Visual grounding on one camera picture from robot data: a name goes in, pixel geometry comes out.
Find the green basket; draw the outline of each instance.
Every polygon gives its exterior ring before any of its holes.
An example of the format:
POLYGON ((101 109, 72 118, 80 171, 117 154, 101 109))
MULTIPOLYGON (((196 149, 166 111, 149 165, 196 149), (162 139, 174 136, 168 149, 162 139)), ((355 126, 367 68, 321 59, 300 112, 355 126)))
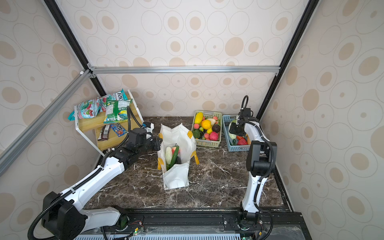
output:
MULTIPOLYGON (((195 116, 193 117, 193 123, 192 123, 192 128, 193 130, 193 125, 195 122, 195 117, 197 113, 203 113, 203 116, 207 118, 212 118, 216 116, 218 118, 218 124, 220 127, 222 127, 222 114, 219 112, 211 112, 211 111, 203 111, 203 110, 196 110, 195 111, 195 116)), ((218 147, 221 142, 221 132, 218 135, 218 141, 211 141, 211 140, 203 140, 203 139, 196 139, 196 145, 198 146, 205 146, 205 147, 218 147)))

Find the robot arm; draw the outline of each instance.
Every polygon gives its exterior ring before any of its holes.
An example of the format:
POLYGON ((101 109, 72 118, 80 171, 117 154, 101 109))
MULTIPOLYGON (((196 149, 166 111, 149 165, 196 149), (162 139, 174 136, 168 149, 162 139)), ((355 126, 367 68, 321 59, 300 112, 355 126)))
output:
POLYGON ((257 118, 251 115, 247 108, 248 96, 243 99, 242 107, 237 115, 237 121, 231 123, 230 133, 245 136, 251 139, 246 167, 249 180, 245 197, 241 203, 242 215, 240 219, 255 221, 261 208, 258 206, 263 192, 263 186, 269 174, 275 169, 277 145, 270 142, 261 130, 257 118))
POLYGON ((107 153, 102 163, 79 182, 59 194, 51 192, 45 196, 43 211, 31 224, 28 239, 37 239, 33 230, 40 219, 43 227, 60 240, 72 240, 83 231, 115 225, 120 217, 115 208, 83 210, 83 207, 110 180, 132 166, 139 156, 160 150, 162 139, 152 136, 153 124, 147 126, 150 128, 129 131, 124 139, 126 142, 107 153))

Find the black frame beam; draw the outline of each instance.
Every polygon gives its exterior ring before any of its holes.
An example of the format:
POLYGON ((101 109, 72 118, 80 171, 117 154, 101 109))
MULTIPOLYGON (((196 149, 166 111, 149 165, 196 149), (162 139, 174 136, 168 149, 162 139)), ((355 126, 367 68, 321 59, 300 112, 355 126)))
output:
POLYGON ((275 92, 275 89, 276 89, 277 85, 279 84, 280 79, 283 76, 285 69, 287 68, 287 66, 289 64, 289 61, 292 58, 293 53, 296 50, 296 47, 300 42, 300 39, 301 39, 301 37, 305 31, 305 28, 307 27, 314 10, 316 9, 318 2, 319 2, 319 0, 309 0, 308 4, 304 10, 304 13, 301 16, 300 22, 297 25, 295 33, 293 34, 291 42, 288 45, 287 51, 285 52, 284 57, 280 63, 280 71, 277 74, 277 76, 274 77, 274 79, 271 83, 271 86, 269 87, 268 92, 265 95, 265 98, 264 98, 263 103, 260 107, 260 110, 257 113, 257 116, 256 116, 257 119, 262 118, 262 116, 263 116, 263 114, 264 114, 264 112, 268 106, 268 103, 271 100, 273 93, 275 92))
MULTIPOLYGON (((61 32, 64 34, 65 38, 67 39, 69 45, 73 49, 74 53, 76 54, 77 58, 79 59, 81 65, 84 69, 89 69, 89 71, 92 73, 92 70, 88 66, 88 59, 85 56, 83 50, 81 49, 79 43, 76 40, 76 37, 74 36, 72 30, 70 29, 69 25, 67 24, 63 14, 61 13, 59 7, 56 4, 56 1, 54 0, 44 0, 45 4, 47 5, 49 11, 51 12, 53 18, 56 20, 57 25, 61 29, 61 32)), ((105 92, 103 86, 101 85, 100 81, 96 77, 96 75, 91 74, 91 81, 93 85, 95 86, 96 90, 100 94, 100 96, 104 96, 107 93, 105 92)))
MULTIPOLYGON (((161 227, 213 227, 215 230, 225 233, 240 233, 242 237, 253 236, 255 229, 260 230, 259 224, 250 226, 248 230, 240 230, 237 223, 237 209, 234 208, 158 208, 158 209, 122 209, 118 206, 113 206, 121 213, 130 217, 130 222, 137 222, 146 228, 161 228, 161 227)), ((273 224, 278 226, 299 226, 305 239, 312 240, 304 218, 299 212, 279 212, 274 209, 268 209, 273 217, 273 224)), ((267 213, 261 213, 260 219, 267 226, 270 224, 270 217, 267 213)), ((129 225, 122 232, 117 232, 114 226, 105 226, 106 232, 111 234, 130 234, 138 225, 129 225)))

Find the avocado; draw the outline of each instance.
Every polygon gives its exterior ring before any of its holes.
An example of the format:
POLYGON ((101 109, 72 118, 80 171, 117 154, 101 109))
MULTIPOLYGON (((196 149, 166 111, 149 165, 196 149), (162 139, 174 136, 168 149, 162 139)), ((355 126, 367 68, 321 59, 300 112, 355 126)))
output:
POLYGON ((215 125, 213 125, 212 126, 212 131, 214 131, 214 132, 220 132, 220 125, 218 125, 218 124, 215 124, 215 125))

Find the dark marble surface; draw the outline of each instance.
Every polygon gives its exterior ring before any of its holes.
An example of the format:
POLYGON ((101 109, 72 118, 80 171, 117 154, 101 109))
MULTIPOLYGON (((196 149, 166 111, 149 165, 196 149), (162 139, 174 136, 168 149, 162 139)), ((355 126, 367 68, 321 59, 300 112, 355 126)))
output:
MULTIPOLYGON (((183 123, 191 128, 193 117, 144 118, 155 124, 154 134, 160 124, 175 127, 183 123)), ((196 149, 200 164, 191 161, 189 186, 165 191, 162 172, 157 170, 157 154, 139 158, 130 169, 115 177, 97 192, 85 209, 118 205, 123 208, 145 207, 238 207, 248 184, 245 160, 248 152, 228 152, 225 137, 218 148, 196 149)), ((264 186, 260 206, 283 206, 280 191, 271 174, 264 186)))

